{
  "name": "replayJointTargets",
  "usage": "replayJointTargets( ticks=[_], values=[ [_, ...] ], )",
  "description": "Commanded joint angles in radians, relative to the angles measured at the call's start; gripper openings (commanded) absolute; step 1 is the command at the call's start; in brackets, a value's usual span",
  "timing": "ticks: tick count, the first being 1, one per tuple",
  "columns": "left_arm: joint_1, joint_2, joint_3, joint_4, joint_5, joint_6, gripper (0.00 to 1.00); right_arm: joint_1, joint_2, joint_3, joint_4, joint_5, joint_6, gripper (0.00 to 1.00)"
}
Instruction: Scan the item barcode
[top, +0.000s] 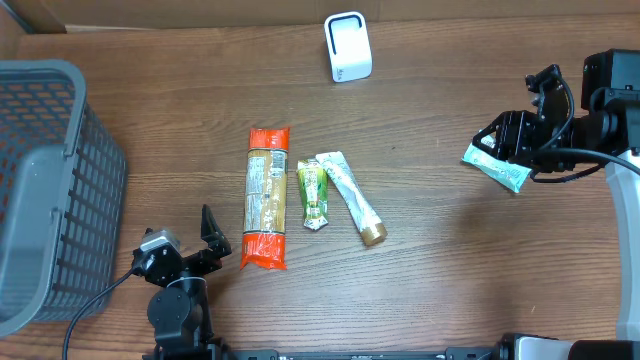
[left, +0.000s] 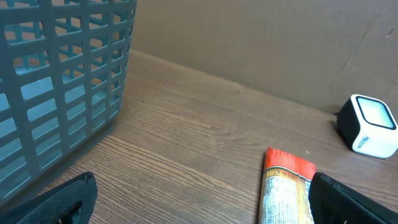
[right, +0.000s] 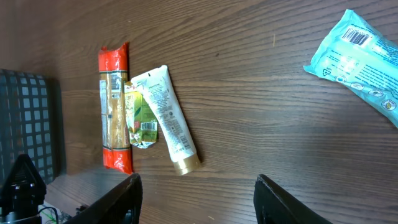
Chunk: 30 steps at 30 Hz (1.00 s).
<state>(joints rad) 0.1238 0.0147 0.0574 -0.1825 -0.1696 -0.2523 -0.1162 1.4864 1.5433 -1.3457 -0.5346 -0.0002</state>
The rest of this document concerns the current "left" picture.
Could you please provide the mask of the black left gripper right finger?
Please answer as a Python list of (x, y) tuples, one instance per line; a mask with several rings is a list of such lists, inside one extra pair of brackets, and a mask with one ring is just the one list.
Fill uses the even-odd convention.
[(397, 213), (363, 194), (317, 172), (309, 190), (315, 223), (397, 224)]

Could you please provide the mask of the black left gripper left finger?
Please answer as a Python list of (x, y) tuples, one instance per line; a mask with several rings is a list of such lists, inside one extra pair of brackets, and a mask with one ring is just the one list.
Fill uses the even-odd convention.
[(97, 195), (94, 173), (84, 172), (2, 214), (1, 224), (87, 224), (92, 216)]

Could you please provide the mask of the orange spaghetti pack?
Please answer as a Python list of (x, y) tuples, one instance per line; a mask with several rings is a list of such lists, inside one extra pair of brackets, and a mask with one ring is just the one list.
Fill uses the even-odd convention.
[(280, 149), (268, 147), (262, 175), (261, 224), (314, 224), (309, 190), (316, 165)]

